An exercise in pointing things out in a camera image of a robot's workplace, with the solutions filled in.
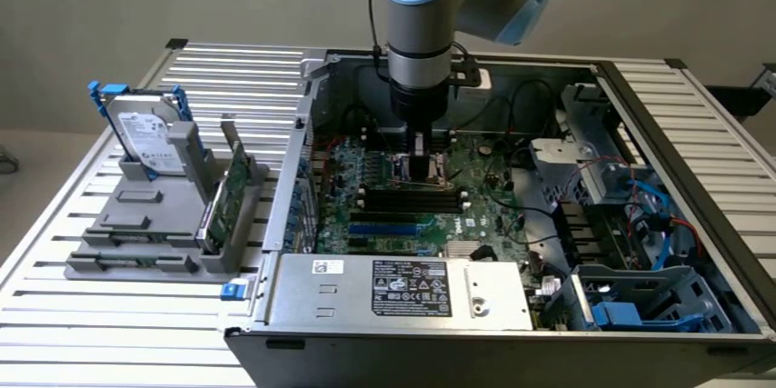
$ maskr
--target gray floor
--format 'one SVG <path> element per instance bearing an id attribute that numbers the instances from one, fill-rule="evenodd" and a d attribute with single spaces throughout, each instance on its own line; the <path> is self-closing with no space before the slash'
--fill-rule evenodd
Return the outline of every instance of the gray floor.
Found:
<path id="1" fill-rule="evenodd" d="M 0 262 L 96 140 L 91 134 L 0 130 L 0 144 L 20 159 L 20 170 L 0 174 Z"/>

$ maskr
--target white wall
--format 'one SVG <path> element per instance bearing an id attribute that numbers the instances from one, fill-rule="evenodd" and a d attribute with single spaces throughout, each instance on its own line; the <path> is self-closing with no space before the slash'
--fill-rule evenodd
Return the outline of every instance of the white wall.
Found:
<path id="1" fill-rule="evenodd" d="M 98 132 L 87 82 L 136 83 L 171 36 L 367 46 L 366 1 L 0 0 L 0 126 Z M 742 84 L 776 60 L 774 23 L 774 0 L 552 0 L 519 51 L 680 57 L 703 80 Z"/>

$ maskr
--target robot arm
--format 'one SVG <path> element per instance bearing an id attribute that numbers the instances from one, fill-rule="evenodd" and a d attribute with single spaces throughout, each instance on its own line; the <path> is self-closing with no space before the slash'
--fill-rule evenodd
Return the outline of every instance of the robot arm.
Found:
<path id="1" fill-rule="evenodd" d="M 390 0 L 391 100 L 396 116 L 408 124 L 412 154 L 427 154 L 432 122 L 448 109 L 456 30 L 518 45 L 547 1 Z"/>

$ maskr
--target green circuit board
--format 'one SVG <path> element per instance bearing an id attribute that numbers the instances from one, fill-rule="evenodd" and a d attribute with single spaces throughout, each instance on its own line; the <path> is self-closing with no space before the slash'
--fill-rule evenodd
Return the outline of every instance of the green circuit board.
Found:
<path id="1" fill-rule="evenodd" d="M 519 212 L 500 206 L 491 198 L 519 205 L 514 192 L 503 190 L 507 182 L 503 158 L 495 152 L 480 154 L 480 145 L 491 146 L 492 140 L 464 137 L 439 154 L 436 162 L 444 176 L 435 183 L 411 183 L 396 169 L 399 154 L 367 151 L 354 138 L 332 147 L 322 187 L 326 200 L 322 202 L 316 251 L 323 254 L 468 257 L 478 246 L 490 245 L 500 261 L 527 259 L 528 248 L 520 244 L 526 236 L 518 229 Z M 486 185 L 487 174 L 499 181 Z M 359 188 L 364 186 L 396 191 L 464 191 L 463 200 L 468 205 L 458 214 L 414 214 L 415 235 L 354 234 L 351 217 L 362 211 Z"/>

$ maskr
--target motherboard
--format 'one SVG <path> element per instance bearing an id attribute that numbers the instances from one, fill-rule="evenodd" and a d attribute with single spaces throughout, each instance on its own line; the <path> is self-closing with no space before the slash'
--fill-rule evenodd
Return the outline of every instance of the motherboard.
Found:
<path id="1" fill-rule="evenodd" d="M 484 137 L 456 140 L 428 158 L 422 181 L 410 180 L 407 154 L 368 150 L 356 137 L 330 144 L 319 253 L 527 259 L 504 157 Z"/>

